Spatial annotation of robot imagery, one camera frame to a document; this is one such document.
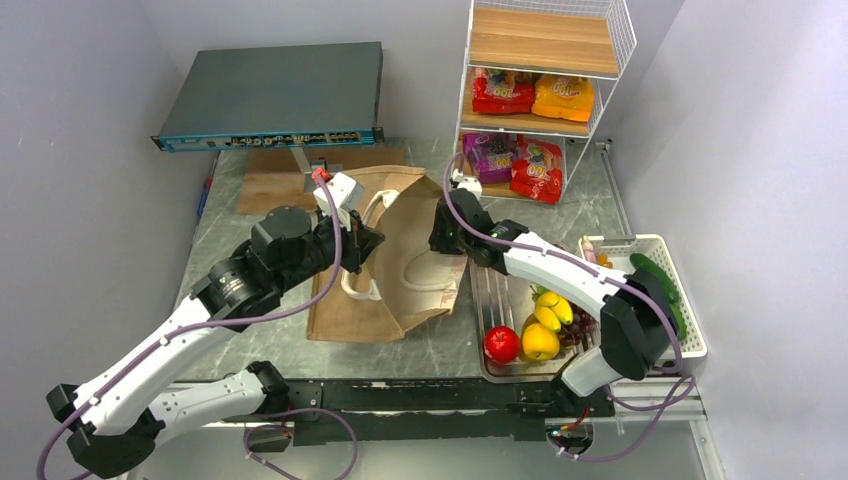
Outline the brown burlap grocery bag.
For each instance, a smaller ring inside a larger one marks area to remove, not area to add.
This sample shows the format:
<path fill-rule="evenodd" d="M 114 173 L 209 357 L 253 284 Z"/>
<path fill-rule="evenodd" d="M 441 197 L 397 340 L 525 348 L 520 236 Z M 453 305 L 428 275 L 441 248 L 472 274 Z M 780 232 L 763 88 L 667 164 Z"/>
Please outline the brown burlap grocery bag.
<path fill-rule="evenodd" d="M 348 176 L 364 194 L 355 209 L 365 224 L 384 234 L 362 271 L 330 271 L 313 280 L 332 289 L 311 307 L 306 337 L 313 341 L 388 343 L 426 321 L 452 312 L 466 259 L 438 254 L 429 236 L 441 187 L 425 169 L 388 165 L 358 168 Z"/>

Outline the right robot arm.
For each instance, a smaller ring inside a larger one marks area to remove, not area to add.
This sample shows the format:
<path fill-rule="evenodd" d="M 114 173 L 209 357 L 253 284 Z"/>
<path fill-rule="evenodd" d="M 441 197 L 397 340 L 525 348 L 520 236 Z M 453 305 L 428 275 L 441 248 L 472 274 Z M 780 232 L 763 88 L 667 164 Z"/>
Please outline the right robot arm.
<path fill-rule="evenodd" d="M 551 401 L 564 415 L 578 413 L 591 394 L 614 381 L 644 379 L 667 349 L 681 353 L 671 301 L 656 275 L 644 268 L 626 273 L 602 267 L 519 223 L 495 222 L 466 190 L 454 190 L 438 201 L 430 247 L 546 287 L 598 322 L 598 343 L 575 355 L 555 376 Z"/>

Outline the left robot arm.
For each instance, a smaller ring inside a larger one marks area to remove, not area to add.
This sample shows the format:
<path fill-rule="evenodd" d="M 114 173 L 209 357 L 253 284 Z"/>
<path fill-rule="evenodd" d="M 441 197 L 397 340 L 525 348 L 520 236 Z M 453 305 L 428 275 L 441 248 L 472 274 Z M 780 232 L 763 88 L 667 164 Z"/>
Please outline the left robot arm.
<path fill-rule="evenodd" d="M 325 213 L 273 209 L 116 365 L 84 384 L 61 384 L 48 393 L 73 459 L 86 474 L 108 479 L 207 423 L 279 417 L 289 407 L 289 388 L 268 361 L 180 392 L 171 384 L 206 352 L 277 309 L 292 288 L 322 272 L 359 272 L 384 239 L 357 212 L 348 224 L 335 225 Z"/>

